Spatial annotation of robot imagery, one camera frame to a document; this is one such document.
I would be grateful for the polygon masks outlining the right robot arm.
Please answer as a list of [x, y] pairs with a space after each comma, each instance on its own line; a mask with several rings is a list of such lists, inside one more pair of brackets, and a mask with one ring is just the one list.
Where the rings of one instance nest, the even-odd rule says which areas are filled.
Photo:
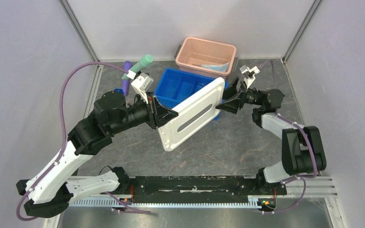
[[278, 89], [261, 91], [255, 88], [227, 88], [223, 103], [217, 109], [237, 113], [245, 104], [256, 105], [252, 112], [253, 122], [281, 139], [281, 160], [261, 168], [255, 186], [258, 192], [267, 194], [275, 183], [288, 183], [303, 178], [314, 178], [326, 169], [327, 160], [316, 126], [303, 126], [278, 113], [285, 95]]

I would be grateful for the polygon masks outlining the blue face mask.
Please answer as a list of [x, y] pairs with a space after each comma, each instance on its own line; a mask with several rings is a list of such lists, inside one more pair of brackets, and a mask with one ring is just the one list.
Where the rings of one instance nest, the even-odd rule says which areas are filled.
[[213, 71], [218, 71], [218, 72], [226, 72], [229, 69], [230, 63], [224, 63], [224, 64], [219, 64], [219, 65], [210, 65], [210, 64], [202, 64], [200, 65], [200, 67], [208, 69], [208, 70], [213, 70]]

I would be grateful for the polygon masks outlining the white plastic lid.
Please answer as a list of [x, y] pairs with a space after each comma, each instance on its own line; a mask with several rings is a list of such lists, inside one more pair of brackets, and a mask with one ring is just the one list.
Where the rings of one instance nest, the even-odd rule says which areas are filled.
[[214, 79], [172, 110], [178, 116], [157, 129], [163, 149], [172, 151], [220, 114], [225, 80]]

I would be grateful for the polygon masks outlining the pink plastic bin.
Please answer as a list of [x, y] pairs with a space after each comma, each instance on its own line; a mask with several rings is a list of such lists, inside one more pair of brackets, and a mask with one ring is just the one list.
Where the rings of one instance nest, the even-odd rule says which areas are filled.
[[[179, 51], [176, 52], [175, 62], [181, 71], [186, 71], [211, 78], [230, 75], [237, 54], [234, 45], [220, 43], [202, 38], [187, 37]], [[200, 67], [202, 64], [219, 65], [230, 63], [226, 72], [218, 72]]]

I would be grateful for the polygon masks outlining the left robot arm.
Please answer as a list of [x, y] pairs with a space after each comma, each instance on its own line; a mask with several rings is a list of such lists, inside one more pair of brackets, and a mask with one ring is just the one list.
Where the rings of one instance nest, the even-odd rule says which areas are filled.
[[159, 133], [163, 149], [172, 151], [219, 114], [217, 105], [226, 100], [237, 83], [226, 83], [221, 77], [185, 99], [174, 108], [160, 104], [148, 90], [153, 79], [146, 74], [131, 83], [136, 101], [127, 106], [121, 93], [108, 92], [95, 101], [89, 116], [63, 134], [60, 151], [44, 169], [30, 180], [20, 180], [17, 189], [22, 196], [18, 208], [26, 216], [22, 221], [51, 218], [62, 213], [72, 202], [98, 193], [126, 193], [130, 180], [120, 170], [109, 171], [82, 181], [68, 178], [86, 161], [112, 143], [112, 138], [141, 124]]

